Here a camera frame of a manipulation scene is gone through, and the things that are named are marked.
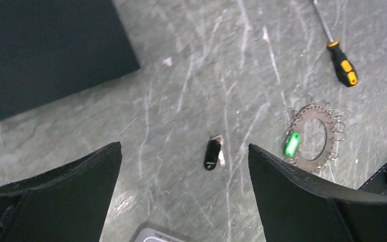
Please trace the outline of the green key tag with keys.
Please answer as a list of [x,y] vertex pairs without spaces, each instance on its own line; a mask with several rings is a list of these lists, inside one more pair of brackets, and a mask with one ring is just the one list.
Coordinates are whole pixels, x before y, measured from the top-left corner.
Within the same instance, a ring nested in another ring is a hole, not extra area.
[[288,136],[288,139],[286,140],[284,154],[287,157],[293,157],[297,151],[299,144],[300,144],[300,134],[298,132],[292,132]]

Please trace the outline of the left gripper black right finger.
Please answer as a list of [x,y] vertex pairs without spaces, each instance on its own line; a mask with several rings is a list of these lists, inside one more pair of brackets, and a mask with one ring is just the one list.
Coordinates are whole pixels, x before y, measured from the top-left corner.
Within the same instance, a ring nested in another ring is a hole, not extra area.
[[267,241],[387,241],[387,196],[338,185],[254,144],[248,167]]

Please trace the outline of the metal disc with keyrings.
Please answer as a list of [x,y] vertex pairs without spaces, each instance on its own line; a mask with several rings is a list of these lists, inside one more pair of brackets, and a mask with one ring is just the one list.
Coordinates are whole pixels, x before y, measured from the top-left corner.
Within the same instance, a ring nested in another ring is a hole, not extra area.
[[[339,154],[336,146],[346,139],[345,124],[341,115],[335,115],[332,107],[310,103],[300,110],[291,111],[292,121],[286,131],[283,160],[307,172],[318,174],[327,163],[335,161]],[[300,134],[300,144],[293,157],[284,154],[286,140],[292,132]]]

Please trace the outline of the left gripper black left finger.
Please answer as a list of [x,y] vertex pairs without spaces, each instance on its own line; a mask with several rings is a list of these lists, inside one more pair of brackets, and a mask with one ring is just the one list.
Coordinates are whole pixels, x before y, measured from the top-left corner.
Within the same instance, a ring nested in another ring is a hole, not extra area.
[[110,143],[0,186],[0,241],[99,241],[122,162]]

